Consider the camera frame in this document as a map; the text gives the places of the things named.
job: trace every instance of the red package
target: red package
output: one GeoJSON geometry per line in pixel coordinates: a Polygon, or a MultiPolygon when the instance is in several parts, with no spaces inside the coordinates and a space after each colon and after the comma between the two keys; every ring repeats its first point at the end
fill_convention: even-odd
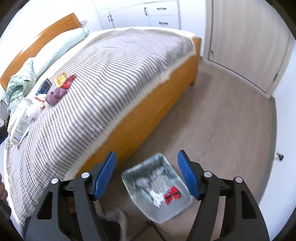
{"type": "Polygon", "coordinates": [[[165,195],[163,195],[166,204],[169,204],[174,199],[181,198],[181,193],[179,190],[173,186],[165,195]]]}
{"type": "Polygon", "coordinates": [[[71,75],[69,78],[67,78],[65,83],[63,83],[63,85],[60,88],[65,90],[68,89],[75,78],[76,78],[76,75],[71,75]]]}

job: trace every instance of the pillow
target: pillow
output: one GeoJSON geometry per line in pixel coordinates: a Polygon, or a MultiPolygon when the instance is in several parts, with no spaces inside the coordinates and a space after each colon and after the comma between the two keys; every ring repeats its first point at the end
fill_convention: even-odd
{"type": "Polygon", "coordinates": [[[36,78],[38,79],[65,52],[82,41],[89,32],[85,28],[76,28],[59,34],[47,43],[35,56],[33,67],[36,78]]]}

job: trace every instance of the transparent plastic tray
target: transparent plastic tray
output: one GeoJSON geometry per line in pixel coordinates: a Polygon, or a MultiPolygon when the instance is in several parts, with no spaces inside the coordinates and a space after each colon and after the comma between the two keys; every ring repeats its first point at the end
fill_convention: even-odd
{"type": "Polygon", "coordinates": [[[184,182],[161,153],[157,153],[144,162],[124,171],[121,178],[134,204],[147,218],[159,224],[181,213],[190,206],[193,200],[184,182]],[[168,177],[165,180],[166,185],[175,186],[180,191],[181,198],[174,199],[169,204],[163,202],[160,207],[156,207],[153,201],[151,201],[149,194],[139,187],[136,181],[142,177],[150,178],[160,168],[168,177]]]}

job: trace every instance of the wooden floor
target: wooden floor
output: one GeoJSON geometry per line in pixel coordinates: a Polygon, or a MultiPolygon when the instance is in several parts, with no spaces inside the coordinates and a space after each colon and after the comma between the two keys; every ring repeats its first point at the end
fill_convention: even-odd
{"type": "MultiPolygon", "coordinates": [[[[106,212],[115,208],[128,219],[128,236],[144,227],[146,217],[129,198],[120,174],[160,152],[181,176],[177,153],[184,149],[192,161],[221,178],[241,176],[257,201],[271,170],[275,146],[275,106],[236,77],[201,63],[194,86],[189,87],[132,157],[114,174],[101,199],[106,212]]],[[[223,198],[212,239],[219,237],[223,220],[223,198]]],[[[191,229],[200,202],[159,225],[168,240],[183,241],[191,229]]],[[[161,240],[153,230],[139,240],[161,240]]]]}

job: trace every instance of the striped blanket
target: striped blanket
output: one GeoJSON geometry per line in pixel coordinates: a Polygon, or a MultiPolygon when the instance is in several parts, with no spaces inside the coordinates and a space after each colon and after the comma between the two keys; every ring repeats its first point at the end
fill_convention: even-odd
{"type": "MultiPolygon", "coordinates": [[[[57,70],[52,83],[62,71],[77,76],[68,93],[31,124],[20,146],[5,142],[20,224],[53,177],[74,178],[122,118],[193,54],[193,41],[173,32],[113,30],[94,37],[57,70]]],[[[9,125],[10,135],[14,123],[9,125]]]]}

